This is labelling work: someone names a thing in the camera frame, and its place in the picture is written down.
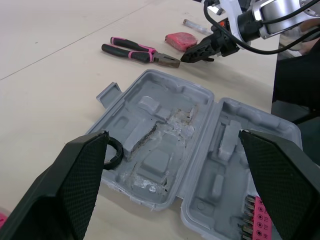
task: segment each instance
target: black cable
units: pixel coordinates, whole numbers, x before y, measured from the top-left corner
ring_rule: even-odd
[[[299,13],[302,13],[303,11],[307,10],[308,8],[312,7],[313,5],[315,5],[317,2],[319,2],[320,0],[312,0],[310,2],[308,2],[306,5],[302,6],[301,8],[299,8],[298,10],[293,11],[292,13],[286,15],[286,16],[282,16],[273,20],[267,20],[267,21],[262,21],[262,24],[275,24],[275,23],[279,23],[282,22],[284,20],[290,19],[292,17],[294,17],[295,15],[298,15]]]
[[[265,50],[260,50],[254,47],[249,46],[247,43],[239,40],[238,38],[236,38],[235,36],[233,36],[231,34],[231,32],[229,32],[226,28],[220,26],[220,24],[218,22],[216,22],[215,20],[213,20],[209,13],[208,13],[208,0],[204,1],[204,7],[203,7],[203,12],[204,12],[204,16],[205,18],[213,25],[215,26],[217,29],[219,29],[220,31],[222,31],[224,34],[226,34],[232,41],[234,41],[236,44],[238,44],[239,46],[243,47],[244,49],[256,53],[256,54],[261,54],[261,55],[272,55],[272,54],[279,54],[284,52],[285,50],[288,50],[290,48],[292,48],[294,45],[302,42],[303,40],[305,40],[306,38],[310,37],[311,35],[313,35],[314,33],[320,32],[320,27],[308,32],[307,34],[303,35],[302,37],[298,38],[297,40],[295,40],[294,42],[288,44],[285,47],[282,47],[280,49],[276,49],[276,50],[271,50],[271,51],[265,51]]]

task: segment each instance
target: table surface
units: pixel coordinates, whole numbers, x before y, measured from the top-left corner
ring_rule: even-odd
[[[12,211],[65,143],[104,113],[96,96],[111,82],[125,91],[157,69],[270,112],[276,55],[246,50],[215,62],[168,68],[110,56],[101,45],[122,37],[180,58],[165,35],[188,32],[189,19],[210,27],[191,0],[0,0],[0,207]],[[279,38],[252,46],[278,47]],[[201,239],[180,219],[181,199],[155,212],[102,185],[85,239]]]

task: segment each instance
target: black rubber ring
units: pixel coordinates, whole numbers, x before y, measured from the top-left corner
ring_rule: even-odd
[[[121,142],[113,137],[109,137],[108,145],[112,146],[116,150],[116,154],[108,163],[104,164],[103,169],[112,170],[121,163],[122,158],[124,157],[124,149],[122,148]]]

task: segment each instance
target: tool case latch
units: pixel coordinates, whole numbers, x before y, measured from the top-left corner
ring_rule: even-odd
[[[104,89],[98,96],[96,96],[96,99],[104,106],[105,109],[107,109],[110,104],[121,94],[122,91],[120,90],[118,84],[116,82],[112,82],[109,86],[106,87],[106,89]]]

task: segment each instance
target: bit set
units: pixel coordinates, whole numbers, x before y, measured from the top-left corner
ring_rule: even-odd
[[[272,240],[272,221],[261,198],[248,195],[244,206],[241,240]]]

